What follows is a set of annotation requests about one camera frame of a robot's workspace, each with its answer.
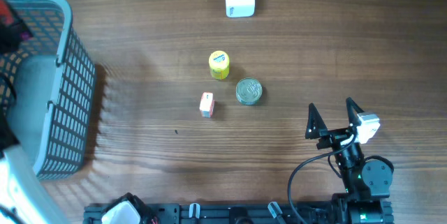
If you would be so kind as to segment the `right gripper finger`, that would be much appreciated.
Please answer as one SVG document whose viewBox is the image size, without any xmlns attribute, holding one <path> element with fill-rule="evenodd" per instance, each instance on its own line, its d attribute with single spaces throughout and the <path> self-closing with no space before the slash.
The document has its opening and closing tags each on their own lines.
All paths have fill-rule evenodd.
<svg viewBox="0 0 447 224">
<path fill-rule="evenodd" d="M 324 123 L 324 120 L 318 112 L 315 104 L 310 103 L 305 138 L 313 140 L 325 137 L 327 135 L 328 129 Z"/>
<path fill-rule="evenodd" d="M 359 126 L 360 122 L 358 119 L 358 115 L 363 113 L 363 109 L 361 109 L 360 106 L 351 97 L 348 97 L 346 99 L 346 108 L 349 118 L 349 124 L 352 126 Z"/>
</svg>

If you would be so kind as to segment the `yellow cylindrical bottle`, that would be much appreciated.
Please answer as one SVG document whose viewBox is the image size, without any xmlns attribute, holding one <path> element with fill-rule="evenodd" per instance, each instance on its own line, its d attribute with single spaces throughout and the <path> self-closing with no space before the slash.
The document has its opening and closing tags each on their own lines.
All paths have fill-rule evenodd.
<svg viewBox="0 0 447 224">
<path fill-rule="evenodd" d="M 211 53 L 209 57 L 210 74 L 216 80 L 223 80 L 230 72 L 230 58 L 221 50 Z"/>
</svg>

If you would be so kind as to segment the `red white small carton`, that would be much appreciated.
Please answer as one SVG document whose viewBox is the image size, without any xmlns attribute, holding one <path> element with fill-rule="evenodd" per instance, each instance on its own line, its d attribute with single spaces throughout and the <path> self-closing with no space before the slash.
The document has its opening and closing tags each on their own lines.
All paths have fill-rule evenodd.
<svg viewBox="0 0 447 224">
<path fill-rule="evenodd" d="M 211 92 L 204 92 L 202 94 L 199 106 L 200 113 L 203 117 L 210 118 L 214 110 L 214 94 Z"/>
</svg>

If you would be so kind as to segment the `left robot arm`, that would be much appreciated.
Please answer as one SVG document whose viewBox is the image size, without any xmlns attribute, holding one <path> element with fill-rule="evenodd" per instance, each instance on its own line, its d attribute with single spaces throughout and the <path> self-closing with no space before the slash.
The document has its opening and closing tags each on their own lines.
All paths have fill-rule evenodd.
<svg viewBox="0 0 447 224">
<path fill-rule="evenodd" d="M 66 215 L 41 186 L 27 165 L 20 142 L 1 113 L 1 222 L 68 223 Z M 106 206 L 102 223 L 159 222 L 153 211 L 137 196 L 127 193 Z"/>
</svg>

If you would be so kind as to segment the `black red snack packet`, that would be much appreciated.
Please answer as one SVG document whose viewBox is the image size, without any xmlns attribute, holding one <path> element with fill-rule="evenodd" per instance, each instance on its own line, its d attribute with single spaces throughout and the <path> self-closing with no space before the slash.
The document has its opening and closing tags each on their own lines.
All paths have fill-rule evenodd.
<svg viewBox="0 0 447 224">
<path fill-rule="evenodd" d="M 33 37 L 31 30 L 13 7 L 6 0 L 1 0 L 1 53 L 14 52 L 21 42 Z"/>
</svg>

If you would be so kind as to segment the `silver tin can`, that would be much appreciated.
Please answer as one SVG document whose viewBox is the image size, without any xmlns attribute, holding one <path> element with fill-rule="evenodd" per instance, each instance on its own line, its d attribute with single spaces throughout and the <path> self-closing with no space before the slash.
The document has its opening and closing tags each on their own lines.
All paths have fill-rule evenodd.
<svg viewBox="0 0 447 224">
<path fill-rule="evenodd" d="M 235 94 L 241 104 L 255 105 L 263 94 L 263 87 L 257 79 L 247 77 L 237 83 Z"/>
</svg>

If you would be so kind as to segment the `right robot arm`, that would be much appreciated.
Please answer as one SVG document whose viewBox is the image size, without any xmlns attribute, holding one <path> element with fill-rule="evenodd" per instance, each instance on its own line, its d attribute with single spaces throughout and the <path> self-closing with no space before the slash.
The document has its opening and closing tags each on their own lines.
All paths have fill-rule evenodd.
<svg viewBox="0 0 447 224">
<path fill-rule="evenodd" d="M 361 146 L 380 127 L 379 117 L 365 112 L 352 98 L 346 99 L 349 125 L 329 130 L 315 104 L 309 105 L 307 139 L 317 139 L 318 149 L 330 148 L 345 192 L 335 193 L 329 203 L 329 223 L 392 223 L 390 197 L 394 166 L 381 156 L 366 157 Z"/>
</svg>

